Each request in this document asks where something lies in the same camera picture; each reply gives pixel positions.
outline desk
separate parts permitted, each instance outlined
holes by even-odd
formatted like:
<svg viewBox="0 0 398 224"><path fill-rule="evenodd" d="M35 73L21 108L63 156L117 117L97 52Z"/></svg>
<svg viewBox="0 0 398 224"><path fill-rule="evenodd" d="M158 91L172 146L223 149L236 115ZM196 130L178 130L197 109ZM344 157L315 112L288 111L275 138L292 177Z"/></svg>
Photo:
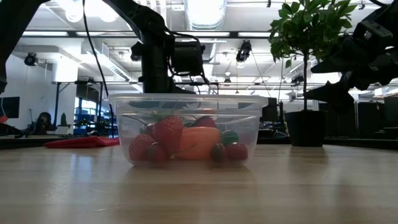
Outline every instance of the desk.
<svg viewBox="0 0 398 224"><path fill-rule="evenodd" d="M398 223L398 152L261 145L246 167L135 169L119 146L0 151L0 223Z"/></svg>

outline tree trunk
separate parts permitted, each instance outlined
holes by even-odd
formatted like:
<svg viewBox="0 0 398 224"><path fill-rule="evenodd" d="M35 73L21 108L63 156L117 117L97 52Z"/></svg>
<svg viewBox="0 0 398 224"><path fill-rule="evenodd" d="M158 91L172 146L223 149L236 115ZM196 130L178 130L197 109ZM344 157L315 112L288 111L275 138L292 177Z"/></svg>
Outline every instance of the tree trunk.
<svg viewBox="0 0 398 224"><path fill-rule="evenodd" d="M307 97L305 93L307 92L307 63L308 63L308 54L304 54L304 87L303 87L303 95L304 95L304 110L307 110Z"/></svg>

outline black plant pot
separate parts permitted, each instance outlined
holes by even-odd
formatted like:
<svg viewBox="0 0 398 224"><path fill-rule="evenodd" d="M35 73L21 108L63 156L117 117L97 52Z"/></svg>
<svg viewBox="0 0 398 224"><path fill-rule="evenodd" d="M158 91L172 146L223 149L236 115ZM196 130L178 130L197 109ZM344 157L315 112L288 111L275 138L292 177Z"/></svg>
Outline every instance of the black plant pot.
<svg viewBox="0 0 398 224"><path fill-rule="evenodd" d="M285 114L293 146L320 147L326 136L326 111L303 110Z"/></svg>

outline plastic container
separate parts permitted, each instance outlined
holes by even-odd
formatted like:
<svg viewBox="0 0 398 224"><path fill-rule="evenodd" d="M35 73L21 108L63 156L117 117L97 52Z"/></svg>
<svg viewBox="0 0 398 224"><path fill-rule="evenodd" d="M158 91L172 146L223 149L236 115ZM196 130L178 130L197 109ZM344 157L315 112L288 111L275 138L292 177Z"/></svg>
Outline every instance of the plastic container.
<svg viewBox="0 0 398 224"><path fill-rule="evenodd" d="M254 153L260 96L114 94L121 149L134 166L241 166Z"/></svg>

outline container lid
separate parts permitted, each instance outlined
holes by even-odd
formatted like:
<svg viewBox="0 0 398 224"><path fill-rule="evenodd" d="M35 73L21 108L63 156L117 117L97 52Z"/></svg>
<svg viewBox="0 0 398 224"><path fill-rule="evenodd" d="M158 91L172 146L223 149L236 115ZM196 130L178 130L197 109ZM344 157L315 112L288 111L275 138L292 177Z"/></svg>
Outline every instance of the container lid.
<svg viewBox="0 0 398 224"><path fill-rule="evenodd" d="M217 103L258 103L267 106L268 98L263 96L236 95L196 95L180 93L117 93L109 96L109 101L189 101L189 102L217 102Z"/></svg>

